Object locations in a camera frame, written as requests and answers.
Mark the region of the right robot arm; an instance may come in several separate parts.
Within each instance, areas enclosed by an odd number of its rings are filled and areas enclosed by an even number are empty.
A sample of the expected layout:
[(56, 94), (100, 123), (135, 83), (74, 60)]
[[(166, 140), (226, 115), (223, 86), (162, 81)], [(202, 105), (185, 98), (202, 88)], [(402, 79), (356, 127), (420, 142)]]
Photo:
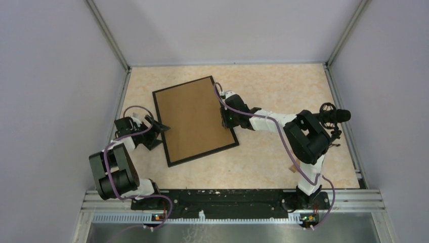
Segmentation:
[(342, 134), (336, 118), (339, 110), (332, 103), (322, 104), (318, 113), (302, 110), (298, 114), (282, 114), (259, 107), (250, 109), (233, 91), (221, 92), (217, 99), (224, 128), (240, 127), (279, 135), (301, 176), (296, 201), (304, 209), (311, 208), (317, 202), (316, 191), (321, 188), (319, 179), (325, 156)]

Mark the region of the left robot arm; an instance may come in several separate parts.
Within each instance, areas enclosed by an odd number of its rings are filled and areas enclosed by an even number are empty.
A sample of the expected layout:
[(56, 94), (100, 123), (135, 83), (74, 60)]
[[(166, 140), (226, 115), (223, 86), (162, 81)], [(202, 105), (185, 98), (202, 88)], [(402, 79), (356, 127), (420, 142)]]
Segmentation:
[(132, 116), (115, 120), (117, 137), (105, 149), (89, 156), (96, 191), (101, 199), (143, 199), (150, 209), (160, 207), (162, 195), (156, 183), (140, 178), (130, 153), (139, 145), (151, 151), (162, 144), (158, 136), (170, 127), (148, 115), (145, 120), (148, 126)]

